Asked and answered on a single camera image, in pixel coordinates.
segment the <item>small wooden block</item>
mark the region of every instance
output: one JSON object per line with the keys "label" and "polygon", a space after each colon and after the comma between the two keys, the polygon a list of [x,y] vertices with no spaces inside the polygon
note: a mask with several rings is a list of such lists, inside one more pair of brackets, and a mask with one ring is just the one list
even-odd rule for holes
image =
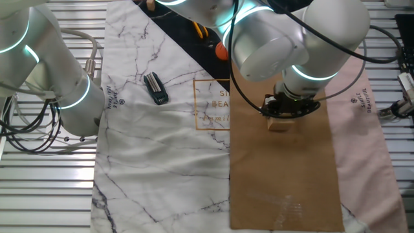
{"label": "small wooden block", "polygon": [[149,11],[155,11],[155,0],[147,0],[147,7]]}
{"label": "small wooden block", "polygon": [[294,123],[295,121],[293,120],[276,119],[270,117],[267,119],[267,129],[270,131],[285,132],[288,131]]}

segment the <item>white cable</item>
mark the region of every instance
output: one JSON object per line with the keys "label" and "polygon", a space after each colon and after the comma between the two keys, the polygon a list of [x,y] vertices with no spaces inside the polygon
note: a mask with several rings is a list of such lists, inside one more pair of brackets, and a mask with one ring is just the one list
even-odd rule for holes
{"label": "white cable", "polygon": [[[21,110],[20,110],[20,107],[19,107],[19,104],[18,104],[18,102],[17,101],[15,101],[15,110],[17,111],[17,115],[19,116],[19,118],[26,124],[26,125],[29,125],[30,124],[30,122],[27,120],[27,118],[25,117],[25,116],[23,116],[23,114],[22,114],[22,112],[21,112]],[[46,126],[40,126],[40,127],[38,127],[38,128],[46,128],[47,126],[49,126],[49,125],[51,125],[53,123],[53,120],[51,120]],[[31,141],[31,140],[38,140],[38,139],[41,139],[41,138],[43,138],[44,136],[47,136],[47,135],[50,135],[50,133],[52,133],[53,131],[54,131],[54,129],[55,129],[55,127],[57,126],[58,124],[55,124],[53,127],[52,127],[52,129],[50,129],[50,131],[48,132],[48,133],[46,133],[46,132],[42,132],[42,131],[40,131],[38,128],[36,129],[36,131],[37,132],[40,132],[41,134],[42,134],[42,136],[40,136],[40,137],[37,137],[37,138],[35,138],[35,139],[25,139],[25,138],[23,138],[23,137],[20,137],[20,136],[18,136],[18,135],[15,135],[16,137],[18,137],[19,139],[22,139],[22,140],[25,140],[25,141]]]}
{"label": "white cable", "polygon": [[10,100],[10,102],[8,103],[7,107],[4,109],[3,115],[1,117],[1,119],[4,119],[6,116],[6,112],[8,111],[8,109],[10,108],[10,106],[12,105],[12,103],[14,102],[14,97]]}
{"label": "white cable", "polygon": [[5,89],[9,89],[11,91],[17,91],[20,93],[25,93],[25,94],[33,94],[33,95],[37,95],[37,96],[45,96],[46,93],[42,93],[42,92],[37,92],[37,91],[29,91],[29,90],[24,90],[24,89],[20,89],[17,87],[12,87],[10,85],[4,84],[3,82],[0,82],[0,87],[5,88]]}
{"label": "white cable", "polygon": [[85,39],[88,39],[90,42],[92,42],[92,52],[91,52],[91,60],[95,60],[96,52],[98,51],[98,43],[96,42],[95,38],[93,38],[91,35],[88,35],[84,32],[80,32],[77,30],[67,29],[67,28],[61,28],[60,31],[62,33],[71,34],[75,36],[79,36]]}
{"label": "white cable", "polygon": [[35,88],[35,89],[37,89],[38,91],[45,91],[45,90],[43,90],[43,89],[40,89],[39,87],[36,87],[35,85],[33,85],[33,84],[31,84],[30,82],[27,82],[27,81],[25,81],[25,84],[27,85],[27,86],[31,86],[32,88]]}

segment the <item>pink cloth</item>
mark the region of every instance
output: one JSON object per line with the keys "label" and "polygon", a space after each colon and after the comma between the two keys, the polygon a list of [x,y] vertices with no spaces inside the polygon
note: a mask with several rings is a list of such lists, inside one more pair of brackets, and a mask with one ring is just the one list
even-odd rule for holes
{"label": "pink cloth", "polygon": [[[350,58],[325,89],[348,86],[362,61]],[[341,202],[374,233],[408,232],[402,198],[388,153],[374,94],[364,72],[348,91],[327,101]]]}

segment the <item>pliers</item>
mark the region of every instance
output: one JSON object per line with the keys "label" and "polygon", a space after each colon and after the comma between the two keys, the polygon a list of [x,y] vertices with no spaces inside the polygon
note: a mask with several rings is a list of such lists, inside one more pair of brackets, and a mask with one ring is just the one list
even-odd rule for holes
{"label": "pliers", "polygon": [[193,25],[194,25],[194,27],[195,27],[195,29],[196,29],[196,31],[197,31],[197,33],[198,33],[198,35],[201,39],[204,39],[204,38],[208,37],[208,30],[207,30],[206,27],[204,27],[201,24],[199,24],[197,22],[194,22],[194,21],[193,21]]}

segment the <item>gold rectangle border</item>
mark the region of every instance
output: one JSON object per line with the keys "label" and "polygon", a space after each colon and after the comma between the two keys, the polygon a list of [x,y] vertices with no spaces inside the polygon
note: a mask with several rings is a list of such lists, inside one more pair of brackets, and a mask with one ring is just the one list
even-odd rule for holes
{"label": "gold rectangle border", "polygon": [[230,79],[212,79],[212,80],[193,80],[193,93],[194,93],[194,117],[195,117],[195,130],[212,130],[212,131],[230,131],[230,129],[214,129],[214,128],[199,128],[198,120],[197,120],[197,97],[195,97],[195,82],[220,82],[220,81],[230,81]]}

